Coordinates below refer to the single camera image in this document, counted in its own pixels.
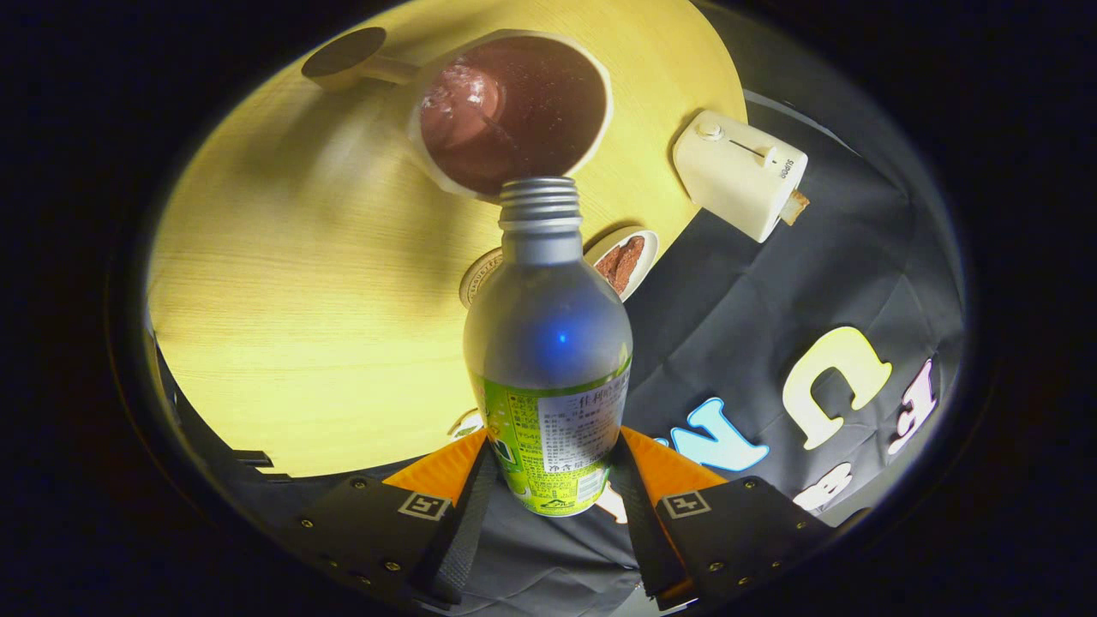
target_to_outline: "wooden table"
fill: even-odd
[[[625,224],[660,253],[693,217],[669,146],[700,108],[746,121],[735,67],[686,0],[415,0],[355,26],[416,65],[498,29],[574,37],[609,69],[614,116],[576,173],[596,239]],[[498,207],[439,190],[393,122],[393,86],[326,93],[302,57],[210,135],[169,199],[149,310],[182,391],[231,448],[293,476],[434,450],[475,407],[465,270]]]

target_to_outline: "black background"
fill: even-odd
[[[29,317],[11,328],[26,351],[8,355],[14,614],[362,613],[303,566],[215,530],[159,475],[120,412],[102,305],[121,222],[157,203],[265,76],[375,8],[145,4],[9,9],[12,128],[26,145],[8,167],[5,247],[9,280],[25,287],[9,295]],[[1084,612],[1068,603],[1093,571],[1094,406],[1068,386],[1083,385],[1073,362],[1092,338],[1074,319],[1090,287],[1093,16],[1044,3],[814,4],[751,5],[846,69],[937,161],[973,229],[994,335],[984,354],[1000,368],[963,457],[906,520],[742,610]]]

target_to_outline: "blue letter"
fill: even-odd
[[[751,446],[721,413],[724,402],[709,399],[686,416],[693,427],[704,428],[715,439],[701,437],[683,428],[671,428],[670,438],[680,455],[700,464],[728,471],[743,471],[766,458],[769,446]]]

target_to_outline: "aluminum bottle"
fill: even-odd
[[[575,182],[513,180],[500,198],[502,263],[468,310],[465,362],[511,492],[536,514],[572,516],[606,486],[632,329],[583,259]]]

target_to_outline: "green bottle label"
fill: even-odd
[[[606,487],[621,431],[630,356],[613,373],[562,390],[525,390],[472,375],[487,437],[511,492],[542,516],[589,508]]]

